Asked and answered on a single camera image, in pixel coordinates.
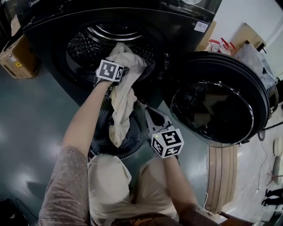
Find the washing machine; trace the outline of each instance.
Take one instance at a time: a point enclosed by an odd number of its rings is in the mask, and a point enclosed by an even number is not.
[[[24,34],[64,90],[82,105],[95,70],[117,42],[147,63],[138,100],[164,100],[173,117],[208,144],[250,139],[267,123],[267,92],[247,66],[218,53],[194,53],[221,0],[19,0]]]

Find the person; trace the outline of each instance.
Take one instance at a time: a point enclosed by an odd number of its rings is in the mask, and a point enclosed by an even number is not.
[[[271,190],[269,191],[268,189],[266,189],[265,196],[267,197],[267,199],[263,200],[261,203],[264,206],[267,206],[267,205],[278,206],[278,205],[283,204],[283,188],[273,190],[273,191]],[[269,197],[271,196],[278,196],[279,198],[269,199]]]
[[[198,205],[177,158],[153,158],[131,176],[121,160],[97,155],[87,164],[99,110],[111,82],[100,82],[65,133],[39,213],[41,226],[218,225]],[[173,217],[179,216],[179,222]]]

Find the gray sleeve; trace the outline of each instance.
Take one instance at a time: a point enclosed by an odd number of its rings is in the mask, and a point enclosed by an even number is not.
[[[39,212],[39,225],[89,225],[86,164],[86,157],[76,148],[62,148]]]

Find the beige shorts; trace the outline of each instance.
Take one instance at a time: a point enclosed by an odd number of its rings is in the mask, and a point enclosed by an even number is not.
[[[132,194],[129,191],[131,178],[116,156],[98,155],[88,163],[90,214],[96,224],[146,213],[176,216],[167,193],[161,158],[153,158],[140,168],[138,184]]]

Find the brand logo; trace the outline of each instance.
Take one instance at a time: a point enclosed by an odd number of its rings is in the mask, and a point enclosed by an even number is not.
[[[38,3],[39,2],[39,0],[35,0],[35,1],[33,1],[33,2],[30,2],[28,5],[30,6],[30,7],[32,7],[34,4],[36,4],[36,3]]]

